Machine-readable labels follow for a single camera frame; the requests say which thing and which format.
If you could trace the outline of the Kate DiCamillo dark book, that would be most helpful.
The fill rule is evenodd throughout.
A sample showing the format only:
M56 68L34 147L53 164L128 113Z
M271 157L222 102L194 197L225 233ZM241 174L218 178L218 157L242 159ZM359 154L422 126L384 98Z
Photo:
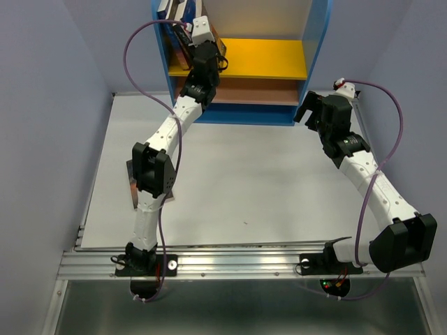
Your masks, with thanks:
M210 27L211 27L215 42L217 44L217 47L219 49L219 54L224 57L226 55L226 50L227 50L226 45L224 44L223 40L220 38L214 25L211 24Z

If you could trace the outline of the Three Days to See book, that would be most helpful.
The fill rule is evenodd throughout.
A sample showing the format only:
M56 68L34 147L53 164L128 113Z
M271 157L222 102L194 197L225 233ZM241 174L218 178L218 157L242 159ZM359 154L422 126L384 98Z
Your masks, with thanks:
M167 13L166 13L167 20L175 19L178 5L179 5L179 0L169 1ZM173 52L174 52L175 56L177 57L180 68L182 70L189 70L191 68L191 62L188 58L187 52L184 50L182 42L180 41L180 39L177 37L177 34L175 33L173 23L168 23L166 25L166 33L167 33L167 36L169 37Z

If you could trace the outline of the Little Women book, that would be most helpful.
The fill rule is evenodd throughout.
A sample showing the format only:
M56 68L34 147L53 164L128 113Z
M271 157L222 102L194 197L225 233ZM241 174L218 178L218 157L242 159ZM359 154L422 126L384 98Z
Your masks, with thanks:
M175 15L175 21L183 22L182 21L182 16L184 14L184 4L183 4L183 2L184 1L180 1L179 2L179 5L177 7L177 12L176 12L176 15ZM184 26L182 26L182 25L179 25L179 24L174 24L174 30L175 30L175 33L177 34L177 37L182 42L184 50L187 52L188 58L189 58L189 60L191 62L191 66L192 66L192 58L193 58L193 56L192 56L192 47L189 46L189 37L188 37L189 34L186 31L186 28Z

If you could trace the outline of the Jane Eyre blue book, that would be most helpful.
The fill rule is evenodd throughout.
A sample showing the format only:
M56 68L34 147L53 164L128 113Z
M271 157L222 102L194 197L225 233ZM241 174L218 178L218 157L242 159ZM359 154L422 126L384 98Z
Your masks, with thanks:
M168 4L169 4L169 1L161 1L160 2L160 4L159 4L159 7L158 7L158 10L157 10L157 12L156 12L156 14L157 14L157 19L160 19L160 20L166 20L166 13L167 13L167 9L168 9ZM171 43L170 43L170 40L169 40L169 37L167 36L167 33L166 33L166 25L167 24L162 24L162 26L163 26L163 34L164 34L164 38L165 38L165 41L167 42L167 44L168 44L168 49L169 49L169 51L171 52L171 58L172 59L176 59L177 60L177 57L175 56L175 54L174 54L174 52L173 52L173 49L172 49L172 45L171 45Z

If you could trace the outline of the Animal Farm book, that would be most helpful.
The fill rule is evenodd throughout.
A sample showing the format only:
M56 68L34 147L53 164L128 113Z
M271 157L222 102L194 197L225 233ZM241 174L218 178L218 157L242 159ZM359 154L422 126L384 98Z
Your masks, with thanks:
M193 19L207 15L205 2L203 0L186 0L184 4L183 22L192 23Z

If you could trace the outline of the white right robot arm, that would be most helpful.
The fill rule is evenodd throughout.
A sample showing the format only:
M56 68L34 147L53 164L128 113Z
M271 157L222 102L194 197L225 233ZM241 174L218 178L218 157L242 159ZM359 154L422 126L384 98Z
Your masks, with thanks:
M372 212L379 228L379 234L365 242L342 237L326 243L323 268L337 272L350 263L374 265L389 273L426 261L437 222L433 215L421 214L410 205L380 171L367 141L351 130L349 98L308 91L294 120L301 121L306 111L311 112L306 127L318 133L325 155L363 197L362 209Z

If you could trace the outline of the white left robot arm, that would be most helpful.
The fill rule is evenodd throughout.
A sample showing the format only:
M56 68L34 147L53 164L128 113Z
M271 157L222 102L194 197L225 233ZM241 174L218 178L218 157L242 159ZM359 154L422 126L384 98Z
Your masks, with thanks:
M178 96L173 113L145 143L132 148L133 178L138 189L138 207L133 234L122 264L141 275L156 267L157 223L163 199L175 184L179 167L172 155L180 152L182 137L216 95L220 83L217 44L205 41L193 51L193 67Z

